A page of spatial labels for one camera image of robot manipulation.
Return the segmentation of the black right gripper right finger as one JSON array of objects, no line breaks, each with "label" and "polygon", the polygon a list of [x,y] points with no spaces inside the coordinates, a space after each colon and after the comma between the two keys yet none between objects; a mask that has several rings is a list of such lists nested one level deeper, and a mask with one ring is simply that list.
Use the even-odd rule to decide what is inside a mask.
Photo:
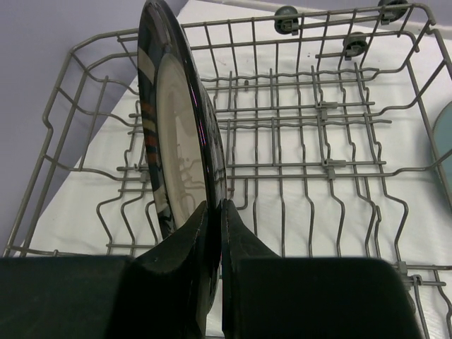
[{"label": "black right gripper right finger", "polygon": [[373,258],[282,258],[226,200],[222,216],[226,338],[419,338],[402,281]]}]

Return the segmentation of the teal blue plate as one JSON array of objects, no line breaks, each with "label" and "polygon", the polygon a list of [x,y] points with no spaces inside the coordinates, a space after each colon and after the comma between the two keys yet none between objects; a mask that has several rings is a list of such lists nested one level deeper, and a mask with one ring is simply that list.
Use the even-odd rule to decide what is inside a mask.
[{"label": "teal blue plate", "polygon": [[[448,103],[439,113],[434,123],[434,140],[436,142],[439,157],[445,155],[452,146],[451,142],[451,102]],[[451,188],[451,155],[443,162],[442,167],[445,172],[446,184]]]}]

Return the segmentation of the black rimmed striped plate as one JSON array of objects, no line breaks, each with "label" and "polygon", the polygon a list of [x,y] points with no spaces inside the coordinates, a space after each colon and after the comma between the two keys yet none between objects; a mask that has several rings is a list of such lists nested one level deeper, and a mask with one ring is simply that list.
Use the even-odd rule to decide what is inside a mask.
[{"label": "black rimmed striped plate", "polygon": [[160,231],[182,228],[200,203],[216,219],[226,194],[215,110],[186,35],[166,1],[146,1],[138,27],[138,92]]}]

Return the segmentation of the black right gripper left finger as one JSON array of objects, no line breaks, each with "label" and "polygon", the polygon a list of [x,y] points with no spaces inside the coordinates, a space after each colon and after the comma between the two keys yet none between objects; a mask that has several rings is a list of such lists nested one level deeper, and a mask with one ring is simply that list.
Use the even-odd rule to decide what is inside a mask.
[{"label": "black right gripper left finger", "polygon": [[203,338],[208,211],[139,257],[1,260],[2,338]]}]

